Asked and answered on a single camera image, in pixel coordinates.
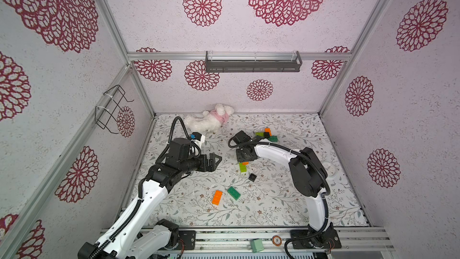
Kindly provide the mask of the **orange lego brick bottom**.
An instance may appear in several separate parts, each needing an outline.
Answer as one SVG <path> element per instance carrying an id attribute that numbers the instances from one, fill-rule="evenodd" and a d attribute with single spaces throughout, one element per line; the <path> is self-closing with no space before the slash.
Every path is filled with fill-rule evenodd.
<path id="1" fill-rule="evenodd" d="M 220 204 L 220 201 L 222 199 L 223 192 L 216 190 L 214 193 L 214 196 L 212 198 L 212 205 L 218 206 Z"/>

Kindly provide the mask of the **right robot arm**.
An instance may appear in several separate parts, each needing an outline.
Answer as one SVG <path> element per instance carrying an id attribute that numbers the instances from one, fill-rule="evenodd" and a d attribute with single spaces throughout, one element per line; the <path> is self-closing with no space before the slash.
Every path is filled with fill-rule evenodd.
<path id="1" fill-rule="evenodd" d="M 326 196 L 331 189 L 327 170 L 312 148 L 291 149 L 259 136 L 251 138 L 244 131 L 231 137 L 228 146 L 235 149 L 237 158 L 244 162 L 262 158 L 288 167 L 295 189 L 307 197 L 311 236 L 321 235 L 328 228 Z"/>

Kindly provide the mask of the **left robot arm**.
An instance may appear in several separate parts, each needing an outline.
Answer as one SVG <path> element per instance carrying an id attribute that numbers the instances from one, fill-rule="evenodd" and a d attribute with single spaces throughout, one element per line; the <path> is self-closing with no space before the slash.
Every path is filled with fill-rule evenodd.
<path id="1" fill-rule="evenodd" d="M 155 208 L 186 175 L 214 172 L 222 162 L 215 153 L 201 152 L 201 142 L 176 138 L 167 144 L 148 174 L 138 185 L 137 197 L 96 243 L 86 242 L 80 259 L 148 259 L 158 250 L 184 248 L 179 226 L 162 219 L 153 230 L 140 237 L 140 231 Z"/>

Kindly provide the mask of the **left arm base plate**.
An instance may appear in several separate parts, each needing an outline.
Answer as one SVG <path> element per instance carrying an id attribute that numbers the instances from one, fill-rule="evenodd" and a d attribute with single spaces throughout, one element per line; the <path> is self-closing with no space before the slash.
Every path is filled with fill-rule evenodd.
<path id="1" fill-rule="evenodd" d="M 174 231 L 170 237 L 169 250 L 190 251 L 195 249 L 196 231 L 195 230 L 179 230 Z"/>

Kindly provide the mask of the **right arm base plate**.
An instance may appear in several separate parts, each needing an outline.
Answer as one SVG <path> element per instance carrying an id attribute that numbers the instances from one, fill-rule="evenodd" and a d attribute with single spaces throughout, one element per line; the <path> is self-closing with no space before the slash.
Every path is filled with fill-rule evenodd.
<path id="1" fill-rule="evenodd" d="M 340 249 L 342 244 L 335 230 L 328 229 L 321 235 L 309 239 L 299 239 L 309 235 L 308 230 L 291 230 L 292 244 L 294 249 Z"/>

